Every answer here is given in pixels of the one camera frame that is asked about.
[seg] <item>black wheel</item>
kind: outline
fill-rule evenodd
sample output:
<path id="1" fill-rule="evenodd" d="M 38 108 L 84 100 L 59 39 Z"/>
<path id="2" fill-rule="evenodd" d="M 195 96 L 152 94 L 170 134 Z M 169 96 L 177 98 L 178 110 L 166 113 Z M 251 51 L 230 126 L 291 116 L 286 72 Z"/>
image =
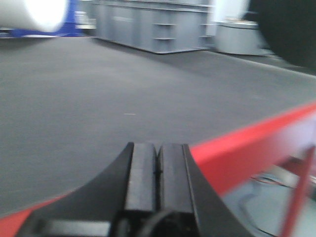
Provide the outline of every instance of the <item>black wheel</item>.
<path id="1" fill-rule="evenodd" d="M 258 23 L 275 54 L 316 70 L 316 0 L 262 0 Z"/>

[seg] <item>dark gray mat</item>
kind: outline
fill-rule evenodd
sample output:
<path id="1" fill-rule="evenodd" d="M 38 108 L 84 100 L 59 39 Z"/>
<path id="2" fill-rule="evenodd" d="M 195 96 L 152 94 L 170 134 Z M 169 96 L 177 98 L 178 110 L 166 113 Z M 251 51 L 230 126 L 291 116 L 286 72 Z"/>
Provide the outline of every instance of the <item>dark gray mat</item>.
<path id="1" fill-rule="evenodd" d="M 316 78 L 198 51 L 0 39 L 0 215 L 83 184 L 128 141 L 194 144 L 316 99 Z"/>

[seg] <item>wire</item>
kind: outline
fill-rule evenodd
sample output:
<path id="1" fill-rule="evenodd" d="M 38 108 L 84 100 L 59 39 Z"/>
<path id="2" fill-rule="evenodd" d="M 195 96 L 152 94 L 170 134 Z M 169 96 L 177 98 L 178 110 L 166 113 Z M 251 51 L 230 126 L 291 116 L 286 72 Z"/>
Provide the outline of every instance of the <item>wire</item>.
<path id="1" fill-rule="evenodd" d="M 260 183 L 264 183 L 264 184 L 274 184 L 274 185 L 279 185 L 282 187 L 286 187 L 286 188 L 290 188 L 293 189 L 293 187 L 285 185 L 277 180 L 274 180 L 272 178 L 269 177 L 265 177 L 265 176 L 261 176 L 261 177 L 252 177 L 253 180 L 260 182 Z"/>
<path id="2" fill-rule="evenodd" d="M 255 221 L 254 221 L 254 220 L 252 219 L 252 217 L 250 216 L 249 212 L 247 211 L 246 204 L 247 204 L 251 199 L 257 197 L 257 196 L 260 194 L 260 191 L 261 191 L 261 189 L 259 188 L 259 186 L 255 185 L 255 183 L 253 183 L 253 190 L 254 190 L 253 193 L 245 195 L 245 196 L 239 201 L 238 205 L 239 205 L 239 208 L 240 208 L 241 212 L 243 213 L 243 215 L 246 217 L 247 221 L 250 223 L 250 225 L 251 225 L 253 228 L 255 228 L 255 229 L 259 230 L 260 232 L 263 232 L 263 233 L 265 233 L 265 234 L 267 234 L 267 235 L 269 235 L 269 236 L 278 237 L 278 236 L 276 236 L 276 235 L 274 235 L 274 234 L 271 234 L 271 233 L 269 233 L 269 232 L 267 232 L 267 231 L 264 231 L 264 230 L 262 230 L 261 228 L 259 228 L 259 227 L 257 226 L 257 224 L 255 223 Z"/>
<path id="3" fill-rule="evenodd" d="M 269 177 L 265 177 L 265 176 L 261 176 L 261 177 L 252 177 L 252 179 L 256 182 L 259 182 L 259 183 L 264 183 L 264 184 L 271 184 L 271 185 L 279 185 L 279 186 L 282 186 L 282 187 L 287 187 L 287 188 L 291 188 L 290 186 L 287 186 L 277 180 L 274 180 L 272 178 L 269 178 Z M 259 228 L 257 226 L 257 224 L 255 223 L 255 221 L 252 219 L 251 215 L 249 214 L 249 212 L 247 211 L 247 208 L 246 208 L 246 204 L 253 198 L 257 197 L 260 192 L 261 192 L 261 189 L 260 189 L 260 186 L 258 185 L 258 183 L 255 183 L 253 182 L 252 183 L 253 185 L 253 192 L 251 194 L 247 194 L 245 195 L 238 203 L 239 205 L 239 208 L 241 210 L 241 212 L 243 213 L 243 215 L 246 217 L 246 219 L 248 220 L 248 222 L 250 223 L 250 225 L 259 230 L 260 232 L 263 232 L 269 236 L 272 236 L 272 237 L 278 237 L 274 234 L 271 234 L 265 230 L 262 230 L 261 228 Z"/>
<path id="4" fill-rule="evenodd" d="M 170 209 L 161 210 L 151 217 L 149 217 L 142 228 L 136 234 L 136 237 L 149 237 L 151 236 L 152 232 L 154 231 L 155 227 L 162 222 L 165 218 L 171 215 L 177 215 L 178 212 Z"/>

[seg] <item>red frame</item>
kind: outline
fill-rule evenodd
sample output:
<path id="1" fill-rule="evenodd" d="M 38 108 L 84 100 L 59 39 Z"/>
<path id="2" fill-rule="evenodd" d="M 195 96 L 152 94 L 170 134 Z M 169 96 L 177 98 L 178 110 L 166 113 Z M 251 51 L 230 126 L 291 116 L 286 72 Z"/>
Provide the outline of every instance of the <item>red frame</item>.
<path id="1" fill-rule="evenodd" d="M 299 150 L 304 162 L 296 168 L 300 180 L 290 203 L 281 237 L 289 237 L 304 204 L 316 141 L 316 102 L 190 148 L 203 174 L 219 195 L 273 164 L 285 163 Z M 32 210 L 55 200 L 0 219 L 0 235 L 14 237 Z"/>

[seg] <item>gray container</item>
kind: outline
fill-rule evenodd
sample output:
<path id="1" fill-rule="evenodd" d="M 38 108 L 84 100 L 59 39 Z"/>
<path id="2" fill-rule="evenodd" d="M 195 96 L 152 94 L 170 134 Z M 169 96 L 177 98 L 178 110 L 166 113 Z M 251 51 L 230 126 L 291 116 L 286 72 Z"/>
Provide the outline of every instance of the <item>gray container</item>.
<path id="1" fill-rule="evenodd" d="M 208 5 L 98 0 L 96 37 L 154 53 L 207 48 Z"/>

